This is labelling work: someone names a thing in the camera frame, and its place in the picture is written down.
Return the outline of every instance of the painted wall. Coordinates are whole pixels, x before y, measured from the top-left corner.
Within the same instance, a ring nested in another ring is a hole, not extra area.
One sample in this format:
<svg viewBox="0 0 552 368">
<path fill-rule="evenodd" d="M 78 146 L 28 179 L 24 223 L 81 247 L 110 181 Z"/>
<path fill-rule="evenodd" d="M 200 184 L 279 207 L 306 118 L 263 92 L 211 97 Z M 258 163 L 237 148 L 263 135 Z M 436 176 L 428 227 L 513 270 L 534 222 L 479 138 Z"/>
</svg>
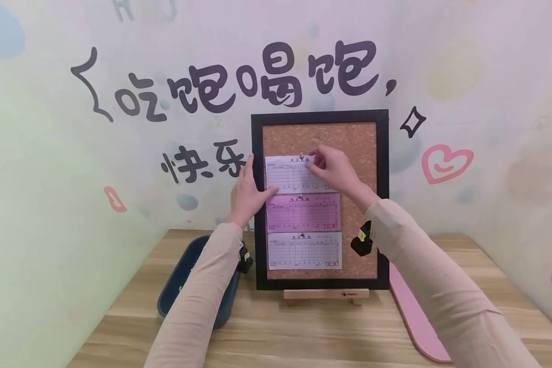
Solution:
<svg viewBox="0 0 552 368">
<path fill-rule="evenodd" d="M 0 0 L 0 367 L 64 366 L 166 229 L 222 221 L 251 113 L 372 108 L 391 198 L 552 319 L 552 0 Z"/>
</svg>

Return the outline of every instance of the beige sleeve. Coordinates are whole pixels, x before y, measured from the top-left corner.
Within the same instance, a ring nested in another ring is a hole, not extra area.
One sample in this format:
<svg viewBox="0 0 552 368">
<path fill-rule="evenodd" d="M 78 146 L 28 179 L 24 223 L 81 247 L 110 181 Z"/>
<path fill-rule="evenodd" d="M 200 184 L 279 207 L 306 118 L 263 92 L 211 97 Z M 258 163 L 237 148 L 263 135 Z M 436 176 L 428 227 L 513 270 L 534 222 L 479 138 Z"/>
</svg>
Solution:
<svg viewBox="0 0 552 368">
<path fill-rule="evenodd" d="M 239 262 L 243 232 L 221 224 L 157 333 L 145 368 L 202 368 L 217 311 Z"/>
<path fill-rule="evenodd" d="M 374 245 L 395 264 L 458 368 L 540 367 L 503 314 L 391 200 L 366 211 Z"/>
</svg>

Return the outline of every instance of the white paper form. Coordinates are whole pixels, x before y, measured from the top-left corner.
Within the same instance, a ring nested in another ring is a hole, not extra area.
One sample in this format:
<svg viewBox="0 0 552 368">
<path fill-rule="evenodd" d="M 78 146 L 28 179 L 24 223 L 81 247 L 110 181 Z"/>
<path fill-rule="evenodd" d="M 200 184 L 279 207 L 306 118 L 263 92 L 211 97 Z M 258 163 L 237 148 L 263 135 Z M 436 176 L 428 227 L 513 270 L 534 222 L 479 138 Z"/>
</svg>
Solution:
<svg viewBox="0 0 552 368">
<path fill-rule="evenodd" d="M 305 166 L 314 159 L 314 156 L 266 156 L 268 187 L 279 186 L 279 194 L 335 192 Z"/>
<path fill-rule="evenodd" d="M 268 234 L 270 270 L 341 270 L 341 232 Z"/>
</svg>

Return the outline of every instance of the cork board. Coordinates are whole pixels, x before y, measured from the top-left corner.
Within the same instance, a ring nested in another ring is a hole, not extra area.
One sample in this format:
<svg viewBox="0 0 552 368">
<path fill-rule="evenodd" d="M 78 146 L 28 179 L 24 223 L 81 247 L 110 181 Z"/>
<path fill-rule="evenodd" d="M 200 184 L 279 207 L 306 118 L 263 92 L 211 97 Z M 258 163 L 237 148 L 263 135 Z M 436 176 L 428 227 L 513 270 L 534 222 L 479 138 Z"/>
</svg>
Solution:
<svg viewBox="0 0 552 368">
<path fill-rule="evenodd" d="M 362 182 L 388 198 L 388 111 L 281 113 L 252 116 L 254 179 L 266 188 L 266 156 L 299 155 L 319 144 L 345 152 Z M 341 270 L 269 270 L 265 207 L 256 214 L 257 288 L 389 288 L 388 259 L 377 252 L 364 257 L 351 248 L 365 218 L 342 195 Z"/>
<path fill-rule="evenodd" d="M 376 191 L 376 123 L 265 125 L 264 156 L 297 155 L 325 144 L 345 152 L 358 178 Z M 341 270 L 269 270 L 268 279 L 375 279 L 377 252 L 364 257 L 350 247 L 364 215 L 341 197 Z"/>
</svg>

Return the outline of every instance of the heart drawing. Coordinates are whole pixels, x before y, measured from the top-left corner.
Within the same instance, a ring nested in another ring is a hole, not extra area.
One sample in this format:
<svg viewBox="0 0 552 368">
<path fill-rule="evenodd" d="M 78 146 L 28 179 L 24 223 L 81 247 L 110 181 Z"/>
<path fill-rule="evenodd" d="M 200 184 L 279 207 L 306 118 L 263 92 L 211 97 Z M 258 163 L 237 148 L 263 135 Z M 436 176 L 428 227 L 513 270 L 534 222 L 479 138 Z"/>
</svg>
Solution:
<svg viewBox="0 0 552 368">
<path fill-rule="evenodd" d="M 441 151 L 444 154 L 444 163 L 446 164 L 459 156 L 464 156 L 466 158 L 466 162 L 462 165 L 462 167 L 460 167 L 456 171 L 452 171 L 454 170 L 454 165 L 448 165 L 446 167 L 442 167 L 439 164 L 435 164 L 433 166 L 433 169 L 440 175 L 434 177 L 434 175 L 431 174 L 429 157 L 431 156 L 432 153 L 436 151 Z M 465 172 L 466 169 L 472 163 L 473 158 L 474 158 L 474 152 L 471 150 L 458 150 L 458 151 L 452 152 L 451 148 L 446 144 L 436 144 L 435 146 L 431 146 L 430 148 L 427 148 L 427 151 L 423 152 L 423 156 L 422 156 L 423 174 L 425 175 L 427 182 L 430 183 L 431 185 L 448 181 L 450 179 L 454 179 L 460 176 L 463 172 Z"/>
<path fill-rule="evenodd" d="M 113 210 L 116 212 L 127 212 L 127 208 L 121 202 L 121 199 L 117 195 L 117 191 L 114 190 L 113 187 L 105 186 L 104 193 L 106 197 L 108 197 L 108 202 Z"/>
</svg>

